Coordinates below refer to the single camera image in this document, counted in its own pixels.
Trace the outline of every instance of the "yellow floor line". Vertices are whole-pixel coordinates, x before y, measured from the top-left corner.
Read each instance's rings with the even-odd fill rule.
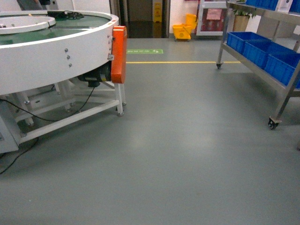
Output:
[[[161,62],[161,61],[149,61],[149,62],[126,62],[127,64],[181,64],[181,63],[216,63],[215,61],[170,61],[170,62]],[[225,61],[223,63],[240,63],[239,61]]]

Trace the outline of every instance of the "cabinet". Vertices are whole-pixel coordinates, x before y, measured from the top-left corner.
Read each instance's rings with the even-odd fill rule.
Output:
[[[220,19],[207,20],[207,12],[209,9],[222,9]],[[226,9],[226,1],[224,0],[201,0],[198,11],[198,25],[196,35],[222,36]]]
[[[250,70],[253,71],[257,76],[259,76],[262,80],[267,82],[269,85],[271,85],[274,89],[276,89],[280,93],[280,100],[278,102],[277,108],[275,112],[269,117],[269,128],[275,129],[278,124],[281,122],[280,117],[291,97],[300,97],[300,89],[296,89],[296,85],[298,81],[300,80],[300,63],[298,62],[297,67],[289,81],[289,83],[285,86],[281,82],[279,82],[277,79],[272,77],[270,74],[265,72],[263,69],[260,69],[257,65],[246,59],[243,55],[238,53],[237,51],[233,50],[231,47],[229,47],[226,43],[226,37],[227,37],[227,28],[228,28],[228,21],[233,13],[233,10],[242,10],[246,11],[248,13],[255,13],[256,15],[260,15],[262,17],[274,19],[278,21],[278,26],[281,21],[286,23],[291,23],[294,25],[300,25],[300,14],[297,13],[283,13],[278,11],[271,11],[266,10],[262,8],[256,8],[248,5],[233,3],[233,2],[227,2],[227,14],[224,22],[224,31],[223,31],[223,38],[221,41],[221,46],[219,50],[219,55],[217,59],[217,68],[220,69],[222,66],[222,53],[223,50],[226,50],[228,53],[230,53],[233,57],[235,57],[237,60],[239,60],[242,64],[244,64],[246,67],[248,67]],[[277,37],[277,29],[274,33],[272,41],[276,41]],[[299,48],[299,42],[297,41],[294,47],[294,50],[297,51]]]

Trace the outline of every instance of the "orange motor cover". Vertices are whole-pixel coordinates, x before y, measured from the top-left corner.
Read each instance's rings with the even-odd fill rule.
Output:
[[[125,26],[115,26],[112,31],[112,82],[124,83],[126,77],[127,29]]]

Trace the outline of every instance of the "metal shelving cart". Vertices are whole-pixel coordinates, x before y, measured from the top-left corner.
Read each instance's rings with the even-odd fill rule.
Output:
[[[233,13],[233,10],[242,10],[246,11],[251,14],[260,15],[261,17],[267,17],[270,19],[274,19],[278,21],[277,28],[275,30],[274,36],[272,41],[275,42],[277,38],[277,30],[279,27],[280,22],[286,22],[291,23],[294,25],[300,25],[300,14],[297,13],[282,13],[278,11],[271,11],[266,10],[263,8],[256,8],[253,6],[233,3],[233,2],[227,2],[227,14],[225,18],[225,24],[224,24],[224,31],[223,31],[223,38],[221,41],[219,56],[217,59],[217,68],[220,69],[222,66],[222,53],[223,50],[226,50],[228,53],[230,53],[233,57],[235,57],[237,60],[239,60],[241,63],[243,63],[246,67],[248,67],[250,70],[252,70],[257,76],[262,78],[265,82],[267,82],[269,85],[271,85],[273,88],[278,90],[278,92],[281,93],[281,98],[279,100],[278,106],[273,113],[272,116],[269,117],[269,128],[275,129],[278,124],[281,122],[280,117],[291,97],[300,97],[300,89],[296,89],[296,85],[298,81],[300,80],[300,63],[298,62],[298,65],[288,83],[287,86],[283,85],[281,82],[273,78],[270,74],[265,72],[263,69],[259,68],[257,65],[246,59],[243,55],[239,54],[237,51],[229,47],[226,43],[226,37],[227,37],[227,28],[228,28],[228,22],[231,17],[231,14]],[[299,48],[299,42],[296,42],[294,46],[294,51],[297,51]]]

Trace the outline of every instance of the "yellow mop bucket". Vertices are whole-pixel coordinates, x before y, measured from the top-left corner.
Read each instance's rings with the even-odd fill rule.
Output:
[[[197,16],[194,14],[186,14],[186,24],[191,25],[191,29],[195,29],[197,26]]]
[[[192,28],[189,24],[173,25],[173,32],[176,39],[191,39]]]

